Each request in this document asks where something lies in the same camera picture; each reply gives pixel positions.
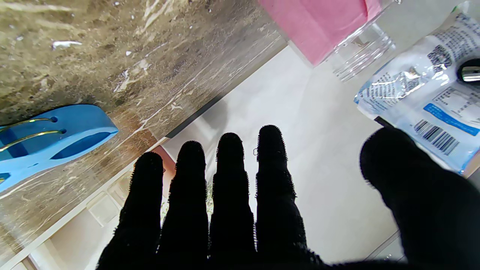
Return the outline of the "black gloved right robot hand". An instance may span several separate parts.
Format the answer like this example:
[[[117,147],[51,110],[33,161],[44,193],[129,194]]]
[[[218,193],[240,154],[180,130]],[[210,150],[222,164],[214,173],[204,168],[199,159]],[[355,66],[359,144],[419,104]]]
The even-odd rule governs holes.
[[[479,190],[443,169],[403,131],[383,127],[360,152],[362,176],[398,226],[406,262],[324,263],[310,250],[295,204],[281,131],[258,137],[257,218],[249,205],[242,141],[221,136],[206,213],[206,162],[196,141],[183,144],[161,222],[163,162],[144,153],[134,165],[119,224],[98,270],[478,270]]]

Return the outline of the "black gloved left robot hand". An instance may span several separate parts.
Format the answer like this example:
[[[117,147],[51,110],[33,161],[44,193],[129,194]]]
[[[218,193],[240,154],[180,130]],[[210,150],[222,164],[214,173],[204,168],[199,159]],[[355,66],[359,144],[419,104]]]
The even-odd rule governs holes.
[[[480,85],[480,59],[474,58],[465,61],[459,66],[456,72],[458,81],[471,84],[474,86]]]

